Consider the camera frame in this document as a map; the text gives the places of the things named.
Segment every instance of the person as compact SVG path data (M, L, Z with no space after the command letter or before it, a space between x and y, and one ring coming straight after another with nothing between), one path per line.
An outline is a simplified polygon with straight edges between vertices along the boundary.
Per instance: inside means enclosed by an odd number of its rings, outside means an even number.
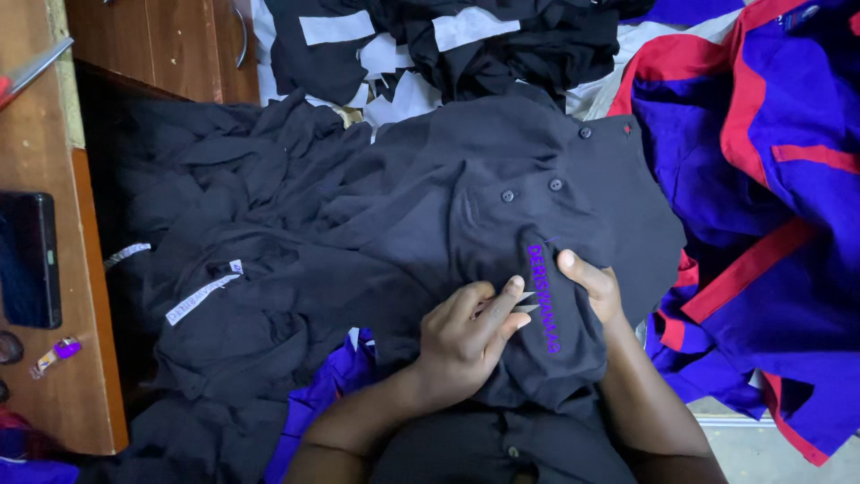
M587 290L591 309L603 324L607 366L598 387L608 436L578 432L594 426L566 426L574 416L552 415L556 419L548 420L552 425L541 427L550 430L532 429L528 439L564 442L543 446L547 443L538 442L532 448L544 449L547 456L527 459L512 447L511 459L503 460L470 445L487 433L483 428L499 426L492 409L445 411L481 388L508 339L529 323L527 314L512 313L524 286L523 278L514 276L497 296L490 283L475 282L439 304L421 322L421 354L416 361L323 413L304 434L284 482L519 484L619 482L628 477L627 481L646 483L726 482L702 428L657 373L633 333L612 268L599 270L570 250L559 252L556 264L568 279ZM490 298L475 317L478 305ZM558 436L552 430L568 428L572 429L569 435ZM602 444L606 437L611 445ZM417 451L403 449L410 446L417 446ZM487 446L497 451L497 445ZM603 455L613 452L614 460ZM395 456L385 458L389 453ZM576 458L579 455L587 458ZM595 468L580 473L569 462Z

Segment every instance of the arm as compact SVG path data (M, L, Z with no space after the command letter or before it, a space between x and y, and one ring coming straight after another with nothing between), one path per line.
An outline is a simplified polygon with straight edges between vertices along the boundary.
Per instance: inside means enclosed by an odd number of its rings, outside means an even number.
M562 251L558 267L588 291L604 325L607 367L600 389L622 456L639 482L726 482L702 427L668 386L630 329L612 268Z
M511 313L523 292L514 276L493 298L489 282L458 290L421 322L421 355L388 379L335 403L310 426L285 484L366 482L367 461L407 420L466 400L489 378L508 339L530 321Z

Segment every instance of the finger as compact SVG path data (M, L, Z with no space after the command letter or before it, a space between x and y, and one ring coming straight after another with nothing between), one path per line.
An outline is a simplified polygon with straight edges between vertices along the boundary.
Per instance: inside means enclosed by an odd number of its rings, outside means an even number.
M451 310L447 319L464 323L471 318L479 303L492 298L494 295L495 288L493 288L493 284L487 281L473 282L463 286L451 297Z
M484 361L490 367L494 367L501 359L501 353L505 350L507 341L517 330L531 322L531 316L526 313L510 313L495 335L487 343L484 350Z
M602 299L611 295L614 284L612 268L600 270L588 262L576 257L573 251L565 249L556 259L558 269L568 279L579 283L594 299Z
M476 332L474 341L481 350L487 347L489 339L505 322L513 307L516 306L519 296L523 294L524 286L525 281L521 276L511 277L501 293L487 305L487 308L474 321L473 327Z

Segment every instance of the pile of black clothing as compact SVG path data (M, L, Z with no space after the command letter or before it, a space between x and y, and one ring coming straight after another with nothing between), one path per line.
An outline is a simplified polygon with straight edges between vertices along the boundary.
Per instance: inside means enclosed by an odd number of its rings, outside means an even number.
M267 0L277 36L272 69L278 94L304 88L344 105L367 75L356 51L371 37L308 46L298 18L348 16L367 10L377 33L408 44L415 69L442 92L442 101L501 94L517 79L555 94L612 72L617 25L644 15L654 0ZM520 29L440 53L433 19L477 6Z
M421 317L454 290L513 274L541 308L475 400L563 412L602 377L605 347L557 252L612 265L631 321L675 282L684 234L633 116L579 122L516 84L387 125L371 144L366 123L344 129L300 95L264 109L126 109L117 147L90 147L118 167L103 251L151 244L110 270L127 283L111 297L125 292L140 331L157 334L152 384L168 393L132 422L131 446L81 482L257 482L287 395L350 327L372 329L385 376L414 361ZM226 275L237 277L168 322Z

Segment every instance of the blue red jacket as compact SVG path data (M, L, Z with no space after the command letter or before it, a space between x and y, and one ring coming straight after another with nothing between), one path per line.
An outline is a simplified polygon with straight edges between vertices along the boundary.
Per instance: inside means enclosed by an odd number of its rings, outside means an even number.
M651 40L609 112L630 113L688 239L648 354L685 401L767 408L823 464L860 428L860 1Z

